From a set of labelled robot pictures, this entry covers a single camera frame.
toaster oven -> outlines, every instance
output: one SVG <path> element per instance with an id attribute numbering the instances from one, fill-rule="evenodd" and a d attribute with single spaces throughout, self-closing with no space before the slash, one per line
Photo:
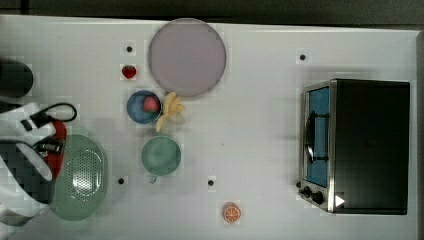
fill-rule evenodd
<path id="1" fill-rule="evenodd" d="M 330 213 L 407 212 L 408 82 L 333 79 L 303 97 L 300 196 Z"/>

white tabletop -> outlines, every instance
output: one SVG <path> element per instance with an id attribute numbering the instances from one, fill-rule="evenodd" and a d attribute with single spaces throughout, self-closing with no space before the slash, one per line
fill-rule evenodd
<path id="1" fill-rule="evenodd" d="M 132 122 L 125 106 L 137 89 L 161 91 L 146 53 L 163 24 L 0 16 L 0 54 L 35 75 L 20 102 L 77 106 L 68 127 L 87 128 L 110 167 L 106 199 L 85 222 L 47 210 L 11 239 L 416 238 L 416 31 L 211 24 L 227 49 L 224 76 L 208 94 L 183 99 L 186 123 L 163 134 L 183 145 L 184 162 L 150 184 L 140 152 L 154 125 Z M 127 44 L 135 53 L 125 53 Z M 121 80 L 123 64 L 137 65 L 137 80 Z M 300 94 L 335 77 L 411 82 L 408 215 L 331 215 L 297 196 Z M 221 217 L 227 201 L 239 203 L 238 224 Z"/>

mug handle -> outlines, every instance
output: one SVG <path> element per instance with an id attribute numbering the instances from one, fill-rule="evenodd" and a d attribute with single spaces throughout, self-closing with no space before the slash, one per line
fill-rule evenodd
<path id="1" fill-rule="evenodd" d="M 158 177 L 157 177 L 157 176 L 152 176 L 152 177 L 150 178 L 150 183 L 151 183 L 151 184 L 155 183 L 157 179 L 158 179 Z"/>

strainer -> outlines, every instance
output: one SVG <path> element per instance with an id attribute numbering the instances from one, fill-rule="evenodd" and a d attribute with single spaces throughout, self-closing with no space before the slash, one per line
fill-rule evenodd
<path id="1" fill-rule="evenodd" d="M 101 147 L 84 135 L 69 135 L 56 181 L 53 212 L 68 221 L 90 217 L 105 197 L 106 183 L 107 159 Z"/>

green mug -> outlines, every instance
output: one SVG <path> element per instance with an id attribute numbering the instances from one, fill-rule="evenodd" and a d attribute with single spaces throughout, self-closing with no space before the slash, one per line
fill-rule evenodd
<path id="1" fill-rule="evenodd" d="M 180 165 L 181 148 L 177 141 L 167 136 L 150 139 L 141 151 L 141 162 L 153 176 L 150 183 L 155 183 L 158 176 L 174 172 Z"/>

